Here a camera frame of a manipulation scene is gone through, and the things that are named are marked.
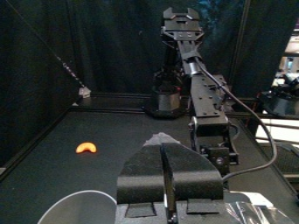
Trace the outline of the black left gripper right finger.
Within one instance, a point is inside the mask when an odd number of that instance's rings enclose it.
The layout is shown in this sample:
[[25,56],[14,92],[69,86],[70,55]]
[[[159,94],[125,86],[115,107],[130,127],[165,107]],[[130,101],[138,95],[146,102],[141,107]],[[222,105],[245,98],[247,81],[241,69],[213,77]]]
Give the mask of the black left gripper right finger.
[[211,161],[165,133],[161,134],[161,144],[175,199],[222,200],[221,172]]

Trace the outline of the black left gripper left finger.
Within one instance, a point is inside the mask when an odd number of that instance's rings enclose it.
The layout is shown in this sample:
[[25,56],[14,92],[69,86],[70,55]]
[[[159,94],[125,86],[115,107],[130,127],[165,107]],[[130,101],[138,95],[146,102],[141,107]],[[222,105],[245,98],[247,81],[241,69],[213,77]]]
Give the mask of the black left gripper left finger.
[[137,204],[165,201],[165,175],[161,148],[169,136],[161,132],[145,142],[126,161],[117,181],[117,201]]

